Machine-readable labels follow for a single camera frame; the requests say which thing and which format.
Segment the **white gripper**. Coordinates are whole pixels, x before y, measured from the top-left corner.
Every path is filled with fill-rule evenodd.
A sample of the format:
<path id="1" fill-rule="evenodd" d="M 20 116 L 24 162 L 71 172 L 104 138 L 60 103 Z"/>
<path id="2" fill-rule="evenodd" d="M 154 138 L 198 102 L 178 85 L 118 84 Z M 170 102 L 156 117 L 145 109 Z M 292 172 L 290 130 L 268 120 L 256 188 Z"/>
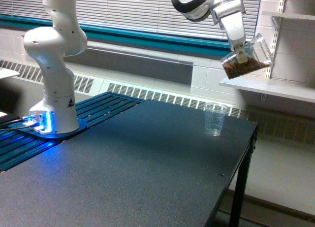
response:
<path id="1" fill-rule="evenodd" d="M 212 6 L 214 23 L 219 23 L 227 35 L 231 50 L 235 50 L 240 64 L 248 61 L 244 47 L 246 33 L 243 22 L 245 8 L 242 0 L 225 0 Z"/>

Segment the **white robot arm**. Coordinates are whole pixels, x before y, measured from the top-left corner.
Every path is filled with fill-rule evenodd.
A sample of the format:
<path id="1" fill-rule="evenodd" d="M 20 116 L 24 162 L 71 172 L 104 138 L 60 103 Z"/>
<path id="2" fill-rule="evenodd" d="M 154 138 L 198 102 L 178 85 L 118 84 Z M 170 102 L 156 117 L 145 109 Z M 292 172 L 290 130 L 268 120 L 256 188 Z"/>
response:
<path id="1" fill-rule="evenodd" d="M 247 60 L 243 0 L 171 2 L 178 12 L 192 22 L 200 22 L 211 16 L 214 23 L 226 31 L 237 59 L 242 63 Z M 30 109 L 24 126 L 43 137 L 65 138 L 87 126 L 77 117 L 74 74 L 64 62 L 65 57 L 85 51 L 87 36 L 78 23 L 76 0 L 43 0 L 43 7 L 52 17 L 52 26 L 27 31 L 24 37 L 24 48 L 38 63 L 43 75 L 43 100 Z"/>

